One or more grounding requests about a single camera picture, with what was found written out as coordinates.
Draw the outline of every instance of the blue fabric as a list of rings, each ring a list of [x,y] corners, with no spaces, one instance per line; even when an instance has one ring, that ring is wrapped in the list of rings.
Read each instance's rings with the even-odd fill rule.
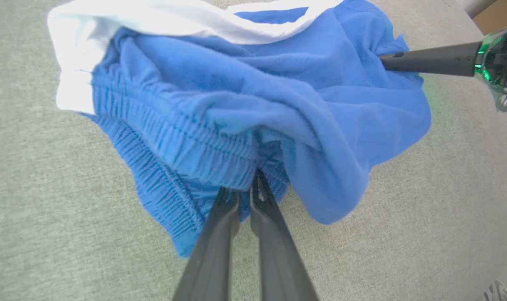
[[[294,21],[306,8],[239,13]],[[315,220],[347,215],[372,167],[416,143],[430,109],[416,74],[379,55],[408,50],[374,5],[345,0],[266,45],[121,29],[93,72],[95,116],[131,168],[147,211],[190,255],[221,185],[263,169],[279,201],[293,184]],[[241,220],[248,216],[244,193]]]

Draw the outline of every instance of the white trim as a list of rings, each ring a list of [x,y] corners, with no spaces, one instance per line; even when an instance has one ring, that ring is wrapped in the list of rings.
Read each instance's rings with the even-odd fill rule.
[[[62,69],[57,106],[95,113],[89,72],[101,62],[121,27],[159,36],[218,36],[236,44],[267,44],[302,32],[341,1],[278,0],[230,6],[226,11],[202,0],[74,0],[53,8],[47,17]],[[301,7],[308,7],[304,15],[283,24],[254,23],[234,15]]]

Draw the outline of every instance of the gray fabric surface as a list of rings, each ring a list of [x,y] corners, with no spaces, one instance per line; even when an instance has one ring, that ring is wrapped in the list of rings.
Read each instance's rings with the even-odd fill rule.
[[[373,2],[413,49],[481,38],[454,0]],[[170,299],[185,261],[105,135],[55,109],[55,4],[0,2],[0,300]],[[324,226],[292,190],[281,205],[322,300],[474,300],[507,263],[507,114],[474,79],[425,81],[430,133],[355,212]],[[257,300],[248,223],[234,242],[233,300]]]

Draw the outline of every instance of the brown cardboard box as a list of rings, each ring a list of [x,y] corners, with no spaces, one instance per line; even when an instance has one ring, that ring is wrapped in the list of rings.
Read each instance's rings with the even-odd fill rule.
[[[507,26],[507,0],[497,0],[473,18],[483,34],[496,32]]]

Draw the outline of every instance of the white stripe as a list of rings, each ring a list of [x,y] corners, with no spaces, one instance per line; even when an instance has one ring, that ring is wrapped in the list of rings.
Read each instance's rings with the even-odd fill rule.
[[[201,0],[74,0],[53,8],[47,18],[62,69],[57,106],[94,114],[91,88],[84,88],[91,78],[81,74],[101,62],[121,27],[159,36],[218,36],[236,44],[267,44],[302,32],[341,1],[278,0],[235,5],[225,11]],[[254,23],[234,15],[299,7],[308,9],[296,21],[283,24]]]

